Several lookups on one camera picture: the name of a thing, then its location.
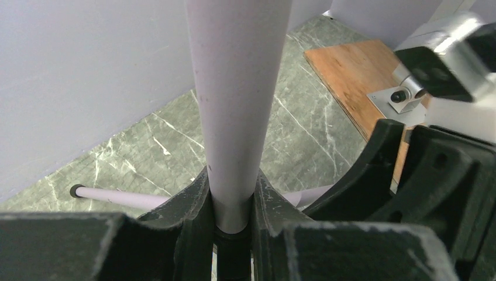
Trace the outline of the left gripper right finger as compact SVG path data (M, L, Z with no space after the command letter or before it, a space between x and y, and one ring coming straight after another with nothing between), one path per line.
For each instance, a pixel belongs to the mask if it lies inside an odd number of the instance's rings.
M420 225L315 221L260 172L253 195L256 280L457 280L435 233Z

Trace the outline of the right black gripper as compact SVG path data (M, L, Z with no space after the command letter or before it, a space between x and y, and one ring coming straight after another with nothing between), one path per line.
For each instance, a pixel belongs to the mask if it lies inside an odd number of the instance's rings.
M303 213L316 221L369 217L429 227L461 280L494 280L495 144L438 126L415 128L392 198L403 131L404 124L379 119L348 172Z

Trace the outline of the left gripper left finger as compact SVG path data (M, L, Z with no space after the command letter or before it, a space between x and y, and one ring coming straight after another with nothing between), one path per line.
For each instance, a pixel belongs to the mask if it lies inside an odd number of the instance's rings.
M159 207L124 213L2 213L2 280L209 280L206 170Z

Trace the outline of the lilac music stand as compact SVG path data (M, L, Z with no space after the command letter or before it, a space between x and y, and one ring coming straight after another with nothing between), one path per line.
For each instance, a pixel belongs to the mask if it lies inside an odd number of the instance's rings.
M253 195L291 1L186 1L218 278L249 280Z

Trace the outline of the wooden base board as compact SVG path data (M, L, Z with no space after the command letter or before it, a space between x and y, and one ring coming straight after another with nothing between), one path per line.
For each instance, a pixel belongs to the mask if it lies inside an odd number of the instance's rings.
M425 120L429 96L412 111L399 114L390 105L405 72L380 40L366 40L304 52L304 57L365 140L378 119L389 118L411 129Z

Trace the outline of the silver metal bracket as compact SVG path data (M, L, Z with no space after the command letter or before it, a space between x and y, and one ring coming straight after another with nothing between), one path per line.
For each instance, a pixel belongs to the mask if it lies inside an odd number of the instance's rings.
M397 86L367 94L368 99L387 119L415 126L424 122L426 108L422 100L427 92L401 63L392 72Z

